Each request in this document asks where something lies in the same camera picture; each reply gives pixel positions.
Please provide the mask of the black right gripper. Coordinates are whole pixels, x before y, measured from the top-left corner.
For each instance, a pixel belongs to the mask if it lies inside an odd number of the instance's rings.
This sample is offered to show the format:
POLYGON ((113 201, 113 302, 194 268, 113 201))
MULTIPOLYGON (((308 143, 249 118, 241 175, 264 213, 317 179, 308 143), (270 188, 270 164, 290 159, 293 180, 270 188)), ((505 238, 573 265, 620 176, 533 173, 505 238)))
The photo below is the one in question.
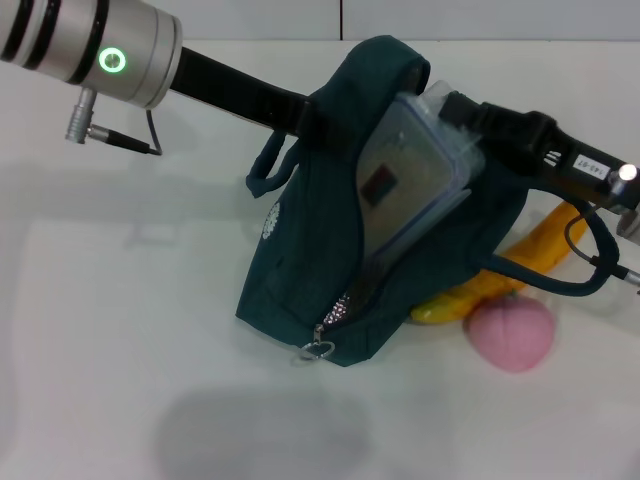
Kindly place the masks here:
POLYGON ((480 136, 480 148, 506 166, 530 166, 549 182, 592 203, 613 192, 617 172, 626 163, 563 132, 540 112, 518 112, 476 103, 454 91, 438 118, 458 130, 480 136))

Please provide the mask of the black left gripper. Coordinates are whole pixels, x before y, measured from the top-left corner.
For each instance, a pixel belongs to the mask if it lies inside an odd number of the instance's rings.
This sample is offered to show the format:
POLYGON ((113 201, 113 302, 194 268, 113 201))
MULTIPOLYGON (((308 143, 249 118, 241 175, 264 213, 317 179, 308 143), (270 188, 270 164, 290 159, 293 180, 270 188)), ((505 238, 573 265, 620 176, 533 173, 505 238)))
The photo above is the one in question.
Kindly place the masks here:
POLYGON ((353 163, 357 128, 351 105, 339 97, 307 97, 184 47, 170 89, 191 99, 268 127, 298 136, 303 155, 325 155, 353 163))

